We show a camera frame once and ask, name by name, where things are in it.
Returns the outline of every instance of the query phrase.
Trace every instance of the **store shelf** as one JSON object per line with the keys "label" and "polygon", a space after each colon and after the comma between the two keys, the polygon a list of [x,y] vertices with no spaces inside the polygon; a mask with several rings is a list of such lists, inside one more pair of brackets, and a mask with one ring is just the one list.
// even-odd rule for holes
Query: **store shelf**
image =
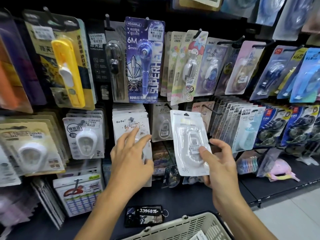
{"label": "store shelf", "polygon": [[[239,182],[240,191],[250,206],[258,205],[256,198]],[[153,182],[129,201],[128,206],[162,205],[169,212],[166,222],[199,212],[217,212],[212,203],[212,190],[204,184],[179,185],[161,189],[161,182]],[[88,218],[89,213],[67,218],[61,230],[57,230],[46,211],[39,206],[30,222],[17,225],[8,240],[56,240],[73,239]],[[124,212],[121,214],[111,239],[139,233],[143,228],[124,228]]]}
{"label": "store shelf", "polygon": [[292,157],[283,157],[283,159],[290,165],[292,172],[296,174],[300,182],[294,179],[270,182],[268,178],[256,177],[254,174],[239,177],[239,180],[258,199],[259,203],[293,193],[320,181],[320,166],[308,166]]}

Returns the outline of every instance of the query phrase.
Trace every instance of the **pink toy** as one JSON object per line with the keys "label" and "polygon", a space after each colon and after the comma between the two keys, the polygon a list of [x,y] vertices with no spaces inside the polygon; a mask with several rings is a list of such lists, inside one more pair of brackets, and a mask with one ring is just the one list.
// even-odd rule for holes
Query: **pink toy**
{"label": "pink toy", "polygon": [[271,182],[276,180],[286,180],[286,179],[294,179],[296,181],[300,181],[296,177],[296,175],[292,172],[290,165],[282,159],[277,159],[274,162],[274,166],[269,173],[266,173],[266,177],[269,178]]}

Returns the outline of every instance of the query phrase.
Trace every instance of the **red label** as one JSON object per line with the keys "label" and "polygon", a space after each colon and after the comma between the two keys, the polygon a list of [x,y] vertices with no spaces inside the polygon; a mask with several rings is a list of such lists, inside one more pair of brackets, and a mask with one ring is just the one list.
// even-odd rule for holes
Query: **red label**
{"label": "red label", "polygon": [[275,55],[280,55],[282,50],[283,50],[282,48],[277,48],[277,49],[275,49],[274,54]]}
{"label": "red label", "polygon": [[267,109],[266,116],[270,116],[272,113],[272,109]]}

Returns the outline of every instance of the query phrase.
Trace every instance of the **white tile floor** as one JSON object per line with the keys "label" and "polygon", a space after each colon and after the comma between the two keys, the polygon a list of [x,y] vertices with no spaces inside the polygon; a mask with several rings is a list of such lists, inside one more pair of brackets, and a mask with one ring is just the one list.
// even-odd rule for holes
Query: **white tile floor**
{"label": "white tile floor", "polygon": [[320,188],[254,213],[279,240],[320,239]]}

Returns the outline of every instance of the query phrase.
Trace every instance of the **white plastic basket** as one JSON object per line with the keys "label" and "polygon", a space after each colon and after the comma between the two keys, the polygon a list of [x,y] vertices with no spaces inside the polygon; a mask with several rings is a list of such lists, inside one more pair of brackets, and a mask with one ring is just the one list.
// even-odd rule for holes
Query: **white plastic basket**
{"label": "white plastic basket", "polygon": [[218,218],[206,212],[186,216],[153,227],[146,227],[141,233],[123,240],[189,240],[202,230],[208,240],[232,240]]}

